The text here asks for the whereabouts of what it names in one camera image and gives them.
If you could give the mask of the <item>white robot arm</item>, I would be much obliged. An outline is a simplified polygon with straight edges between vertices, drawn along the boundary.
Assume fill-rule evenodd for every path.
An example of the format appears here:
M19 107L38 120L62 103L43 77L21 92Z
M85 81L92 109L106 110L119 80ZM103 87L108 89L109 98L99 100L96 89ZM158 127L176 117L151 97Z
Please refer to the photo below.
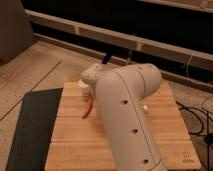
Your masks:
M160 88L160 70L153 64L110 70L95 64L81 80L95 96L117 171L167 171L141 107Z

